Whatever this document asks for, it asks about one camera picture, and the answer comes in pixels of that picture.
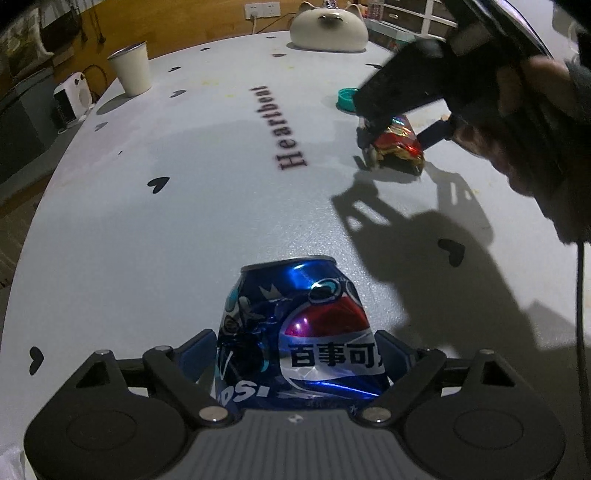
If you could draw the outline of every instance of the white cat figure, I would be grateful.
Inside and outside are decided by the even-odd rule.
[[[368,29],[357,5],[340,10],[303,2],[290,35],[291,42],[305,50],[364,51],[368,42]]]

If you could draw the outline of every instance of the black cable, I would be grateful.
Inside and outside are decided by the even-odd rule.
[[[282,15],[281,17],[279,17],[277,20],[271,22],[270,24],[268,24],[266,27],[263,27],[262,29],[260,29],[258,32],[256,33],[261,33],[263,31],[265,31],[267,28],[269,28],[271,25],[273,25],[274,23],[277,23],[279,20],[281,20],[282,18],[287,17],[288,15],[297,15],[296,12],[290,12],[288,14]]]
[[[103,90],[103,93],[101,95],[97,95],[97,97],[100,98],[106,92],[107,88],[109,88],[109,79],[107,78],[107,74],[103,70],[103,68],[100,65],[96,65],[94,63],[92,65],[88,65],[84,70],[82,70],[82,73],[86,75],[86,72],[90,69],[99,69],[103,74],[103,78],[105,79],[105,90]]]
[[[585,271],[584,243],[577,244],[579,251],[577,262],[577,320],[576,320],[576,349],[577,373],[579,375],[579,394],[581,401],[581,418],[583,424],[583,445],[587,463],[591,466],[591,398],[589,397],[589,379],[587,377],[587,362],[584,340],[583,323],[583,279]]]
[[[86,43],[88,42],[88,35],[84,31],[84,22],[82,21],[82,12],[80,11],[80,4],[78,3],[78,0],[76,0],[75,9],[78,16],[78,25],[80,27],[80,39],[82,40],[82,43]]]
[[[94,29],[95,34],[98,37],[98,43],[102,45],[103,43],[105,43],[107,41],[107,39],[103,35],[103,31],[100,29],[99,16],[96,13],[95,0],[90,0],[90,3],[92,4],[92,13],[90,14],[90,23],[92,23],[92,28]]]

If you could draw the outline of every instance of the table surface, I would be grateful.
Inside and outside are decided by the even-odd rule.
[[[148,92],[127,99],[115,82],[89,115],[17,267],[0,445],[21,441],[94,350],[137,357],[217,331],[241,266],[324,254],[354,281],[374,329],[468,358],[484,347],[503,354],[565,426],[556,478],[582,478],[574,248],[533,200],[450,142],[428,150],[419,179],[361,169],[358,122],[335,108],[336,92],[390,53],[373,44],[359,54],[301,51],[289,41],[288,32],[258,34],[154,59]],[[257,113],[258,86],[292,135],[274,136]],[[445,112],[438,103],[409,118],[419,131]],[[282,138],[297,142],[306,166],[279,168]],[[147,183],[158,177],[170,180],[154,194]],[[442,238],[465,246],[459,267]],[[45,360],[31,376],[33,346]]]

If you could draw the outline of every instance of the blue can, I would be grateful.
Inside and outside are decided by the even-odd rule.
[[[243,267],[217,346],[217,400],[234,413],[355,412],[389,387],[357,290],[331,257]]]

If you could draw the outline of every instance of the paper cup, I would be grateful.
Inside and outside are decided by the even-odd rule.
[[[148,49],[146,42],[122,48],[111,55],[109,60],[128,97],[146,92],[152,86]]]

